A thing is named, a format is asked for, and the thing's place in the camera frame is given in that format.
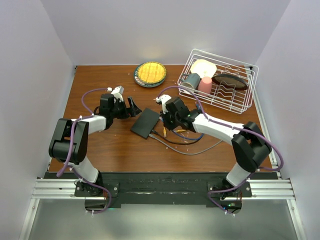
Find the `black network switch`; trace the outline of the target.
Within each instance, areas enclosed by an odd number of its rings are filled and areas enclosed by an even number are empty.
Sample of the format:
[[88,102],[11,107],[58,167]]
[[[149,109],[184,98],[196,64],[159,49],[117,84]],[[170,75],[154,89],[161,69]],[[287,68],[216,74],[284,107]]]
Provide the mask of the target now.
[[159,120],[159,113],[149,108],[145,108],[131,127],[130,131],[146,140]]

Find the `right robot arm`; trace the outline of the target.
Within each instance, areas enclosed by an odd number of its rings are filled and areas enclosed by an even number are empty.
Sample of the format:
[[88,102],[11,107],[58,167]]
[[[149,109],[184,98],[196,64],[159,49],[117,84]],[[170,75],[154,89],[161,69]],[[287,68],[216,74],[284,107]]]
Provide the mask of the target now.
[[212,192],[233,197],[241,185],[261,166],[272,151],[260,128],[254,122],[247,124],[224,121],[199,109],[189,110],[180,97],[163,94],[155,99],[161,105],[160,116],[165,128],[184,130],[217,138],[232,146],[236,163]]

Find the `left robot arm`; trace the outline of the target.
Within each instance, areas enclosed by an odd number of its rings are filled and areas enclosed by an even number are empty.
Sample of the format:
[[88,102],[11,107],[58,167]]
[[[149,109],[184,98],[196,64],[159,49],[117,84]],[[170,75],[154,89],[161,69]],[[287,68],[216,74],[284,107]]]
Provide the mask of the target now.
[[56,174],[58,178],[67,168],[71,168],[90,195],[100,196],[107,192],[101,172],[87,156],[89,135],[109,129],[115,119],[133,118],[142,112],[132,97],[129,96],[127,100],[129,106],[126,106],[121,93],[105,93],[100,97],[98,112],[57,121],[48,153],[51,158],[63,163]]

